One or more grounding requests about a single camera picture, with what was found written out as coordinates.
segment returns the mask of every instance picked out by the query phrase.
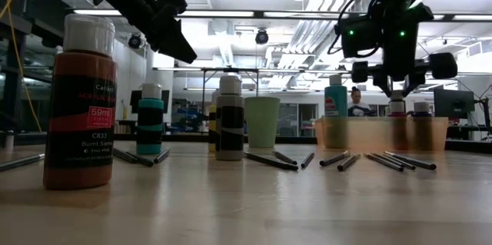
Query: bottle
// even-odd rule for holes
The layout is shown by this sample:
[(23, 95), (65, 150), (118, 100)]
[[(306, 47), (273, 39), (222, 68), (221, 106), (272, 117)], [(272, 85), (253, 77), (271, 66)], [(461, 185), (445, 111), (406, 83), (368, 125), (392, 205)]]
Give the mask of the bottle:
[(240, 161), (244, 145), (244, 98), (241, 96), (241, 80), (222, 76), (221, 95), (217, 97), (217, 140), (215, 159)]
[(346, 118), (347, 87), (341, 85), (341, 75), (330, 76), (330, 86), (324, 88), (324, 116)]
[(217, 97), (219, 96), (220, 91), (216, 90), (212, 93), (212, 105), (210, 105), (208, 111), (208, 152), (215, 152), (215, 139), (217, 139), (216, 130), (216, 116), (217, 116)]
[(324, 88), (325, 146), (347, 149), (347, 87), (341, 85), (341, 75), (330, 76), (330, 86)]
[(55, 57), (43, 183), (97, 187), (111, 180), (116, 107), (115, 26), (105, 18), (65, 17), (64, 52)]
[(393, 149), (408, 150), (410, 147), (407, 132), (407, 113), (405, 112), (405, 101), (403, 91), (392, 91), (389, 103), (391, 119), (391, 138)]
[(432, 133), (432, 114), (429, 103), (415, 102), (412, 120), (414, 122), (413, 148), (419, 151), (432, 151), (434, 145)]
[(161, 85), (143, 84), (138, 101), (137, 154), (160, 154), (164, 102)]

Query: pale green cup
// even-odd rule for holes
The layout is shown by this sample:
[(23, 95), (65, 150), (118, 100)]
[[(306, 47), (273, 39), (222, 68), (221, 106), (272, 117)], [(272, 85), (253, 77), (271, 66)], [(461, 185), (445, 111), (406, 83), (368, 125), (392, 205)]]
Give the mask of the pale green cup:
[(244, 100), (249, 148), (273, 148), (277, 137), (279, 98), (251, 97)]

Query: marker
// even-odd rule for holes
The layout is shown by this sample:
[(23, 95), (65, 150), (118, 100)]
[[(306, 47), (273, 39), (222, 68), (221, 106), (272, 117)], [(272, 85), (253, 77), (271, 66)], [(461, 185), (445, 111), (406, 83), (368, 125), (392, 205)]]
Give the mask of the marker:
[(400, 161), (391, 160), (389, 157), (383, 156), (381, 154), (372, 153), (372, 155), (375, 157), (382, 158), (383, 160), (389, 161), (392, 164), (396, 164), (397, 166), (401, 166), (401, 167), (405, 168), (405, 166)]
[(384, 153), (385, 154), (388, 154), (388, 155), (390, 155), (392, 157), (396, 157), (398, 160), (406, 161), (409, 164), (413, 164), (415, 166), (422, 167), (422, 168), (425, 168), (425, 169), (435, 170), (437, 168), (436, 164), (428, 163), (426, 161), (419, 161), (419, 160), (413, 159), (411, 157), (405, 157), (405, 156), (402, 156), (402, 155), (399, 155), (399, 154), (395, 154), (395, 153), (391, 153), (391, 152), (388, 152), (388, 151), (385, 151)]
[(251, 154), (248, 152), (244, 152), (244, 155), (246, 156), (246, 158), (248, 158), (250, 160), (261, 162), (262, 164), (271, 165), (273, 167), (277, 167), (280, 169), (292, 170), (292, 171), (297, 171), (299, 169), (299, 167), (297, 167), (296, 165), (281, 163), (279, 161), (274, 161), (274, 160), (268, 159), (266, 157), (260, 157), (258, 155)]
[(409, 164), (409, 163), (408, 163), (408, 162), (406, 162), (406, 161), (399, 160), (399, 159), (397, 159), (396, 157), (392, 157), (392, 156), (390, 156), (390, 155), (384, 155), (384, 156), (385, 156), (386, 158), (389, 158), (390, 160), (397, 161), (397, 162), (399, 162), (400, 164), (403, 164), (403, 166), (405, 166), (405, 167), (406, 167), (406, 168), (408, 168), (408, 169), (415, 170), (415, 168), (416, 168), (416, 167), (415, 167), (415, 165), (413, 165), (413, 164)]
[(291, 158), (287, 157), (286, 155), (282, 154), (281, 152), (274, 151), (274, 155), (278, 159), (283, 160), (288, 164), (293, 164), (293, 165), (298, 164), (297, 161), (292, 160)]
[(332, 158), (329, 158), (329, 159), (326, 159), (326, 160), (322, 160), (322, 161), (320, 161), (320, 165), (324, 167), (324, 166), (327, 166), (327, 165), (333, 164), (334, 162), (337, 162), (337, 161), (339, 161), (339, 160), (341, 160), (341, 159), (346, 158), (349, 154), (350, 154), (350, 153), (349, 153), (348, 151), (345, 151), (345, 152), (344, 152), (344, 153), (342, 153), (342, 154), (338, 154), (338, 155), (336, 155), (336, 156), (334, 156), (334, 157), (332, 157)]
[(9, 169), (21, 167), (26, 164), (32, 164), (43, 159), (45, 159), (44, 154), (36, 154), (29, 157), (23, 157), (14, 161), (6, 161), (5, 163), (0, 164), (0, 171), (7, 171)]
[(140, 157), (140, 156), (138, 156), (138, 155), (136, 155), (136, 154), (132, 154), (132, 153), (130, 153), (130, 152), (125, 152), (125, 153), (126, 153), (126, 154), (129, 154), (129, 155), (130, 155), (130, 156), (132, 156), (132, 157), (135, 157), (135, 158), (137, 159), (137, 162), (138, 162), (139, 164), (143, 164), (143, 165), (145, 165), (146, 167), (152, 167), (152, 166), (154, 165), (154, 161), (151, 161), (151, 160), (149, 160), (149, 159), (147, 159), (147, 158)]
[(308, 167), (309, 163), (313, 160), (314, 158), (314, 153), (311, 153), (309, 154), (303, 161), (302, 161), (302, 164), (301, 164), (301, 167), (302, 168), (306, 168)]
[(359, 154), (350, 156), (347, 160), (343, 161), (337, 166), (338, 171), (347, 170), (347, 168), (349, 168), (355, 161), (357, 161), (359, 157), (361, 157)]
[(371, 154), (364, 154), (364, 155), (365, 155), (365, 156), (366, 156), (369, 160), (376, 161), (376, 162), (378, 162), (378, 163), (380, 163), (380, 164), (386, 165), (387, 167), (389, 167), (389, 168), (393, 168), (393, 169), (395, 169), (396, 171), (400, 171), (400, 172), (401, 172), (401, 171), (403, 171), (403, 167), (398, 166), (398, 165), (396, 165), (396, 164), (393, 164), (393, 163), (391, 163), (391, 162), (389, 162), (389, 161), (383, 160), (382, 158), (375, 157), (375, 156), (373, 156), (373, 155), (371, 155)]
[(130, 164), (136, 164), (137, 163), (136, 157), (130, 156), (129, 154), (126, 154), (125, 152), (122, 152), (116, 148), (113, 148), (113, 155), (115, 157), (122, 159), (123, 161), (129, 162)]
[(154, 159), (154, 164), (158, 164), (161, 161), (163, 161), (166, 157), (169, 156), (169, 152), (171, 152), (171, 149), (166, 149), (161, 152), (155, 159)]

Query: tabletop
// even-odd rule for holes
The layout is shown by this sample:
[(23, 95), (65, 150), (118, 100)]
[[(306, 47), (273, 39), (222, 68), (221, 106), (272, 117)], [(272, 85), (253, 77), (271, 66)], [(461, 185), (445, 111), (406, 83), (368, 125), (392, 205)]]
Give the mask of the tabletop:
[[(208, 145), (167, 143), (153, 167), (117, 158), (103, 187), (50, 191), (42, 162), (0, 172), (0, 244), (490, 244), (492, 159), (419, 154), (435, 171), (397, 172), (362, 157), (345, 172), (315, 145), (276, 145), (306, 169), (216, 161)], [(135, 143), (115, 147), (134, 151)], [(0, 161), (44, 146), (0, 151)]]

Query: brown paint bottle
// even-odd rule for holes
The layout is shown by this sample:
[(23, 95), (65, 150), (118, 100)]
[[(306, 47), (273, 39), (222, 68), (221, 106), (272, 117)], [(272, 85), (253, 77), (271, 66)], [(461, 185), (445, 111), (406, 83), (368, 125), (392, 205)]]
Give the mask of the brown paint bottle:
[(111, 180), (116, 106), (115, 26), (67, 15), (64, 52), (56, 55), (46, 143), (47, 189), (97, 187)]

